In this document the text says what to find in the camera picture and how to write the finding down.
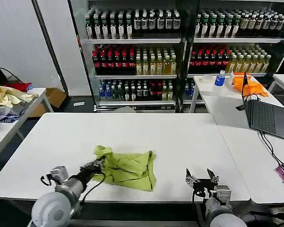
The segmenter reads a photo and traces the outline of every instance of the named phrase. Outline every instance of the blue cloth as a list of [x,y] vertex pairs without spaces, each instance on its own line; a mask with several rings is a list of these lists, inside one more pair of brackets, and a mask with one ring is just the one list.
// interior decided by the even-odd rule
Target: blue cloth
[[1,123],[13,123],[17,121],[19,116],[8,114],[8,115],[0,115],[0,122]]
[[20,116],[22,116],[25,110],[28,108],[29,104],[26,102],[21,102],[19,104],[13,105],[13,108],[7,106],[0,106],[0,122],[1,123],[13,123],[17,121]]

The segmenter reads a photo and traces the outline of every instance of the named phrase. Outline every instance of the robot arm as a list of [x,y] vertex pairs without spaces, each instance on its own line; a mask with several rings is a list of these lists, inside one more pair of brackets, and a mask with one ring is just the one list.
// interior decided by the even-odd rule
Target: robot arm
[[39,198],[32,209],[32,221],[37,227],[66,226],[71,217],[80,210],[79,198],[87,183],[95,174],[101,174],[105,156],[80,167],[77,175],[69,177],[65,166],[58,166],[47,174],[46,186],[56,183],[55,192]]
[[218,185],[219,177],[207,169],[210,179],[197,179],[186,170],[186,182],[194,194],[204,198],[205,217],[210,227],[246,227],[247,225],[233,215],[229,204],[231,190],[226,185]]

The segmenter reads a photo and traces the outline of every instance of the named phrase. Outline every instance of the laptop keyboard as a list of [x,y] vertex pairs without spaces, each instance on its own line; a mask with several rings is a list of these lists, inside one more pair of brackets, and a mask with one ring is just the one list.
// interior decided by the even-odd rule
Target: laptop keyboard
[[262,102],[257,103],[257,127],[259,130],[276,133],[272,105]]

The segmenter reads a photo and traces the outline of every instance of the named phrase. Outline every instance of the pink object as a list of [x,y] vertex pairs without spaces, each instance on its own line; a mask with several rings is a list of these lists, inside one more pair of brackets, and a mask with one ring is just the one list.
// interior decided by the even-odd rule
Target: pink object
[[279,174],[279,176],[282,178],[284,183],[284,170],[279,166],[275,169],[275,171]]

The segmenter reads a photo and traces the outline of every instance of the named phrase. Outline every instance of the laptop screen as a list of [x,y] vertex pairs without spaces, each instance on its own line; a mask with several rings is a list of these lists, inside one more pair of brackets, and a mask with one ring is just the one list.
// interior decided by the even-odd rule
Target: laptop screen
[[246,116],[247,116],[247,119],[248,119],[248,123],[250,123],[249,122],[250,102],[248,102],[248,101],[251,100],[251,95],[248,95],[244,98],[244,89],[249,89],[249,94],[251,94],[246,73],[244,74],[244,78],[243,78],[243,81],[242,81],[241,98],[242,98],[242,101],[243,101],[244,106],[245,106],[245,112],[246,112]]

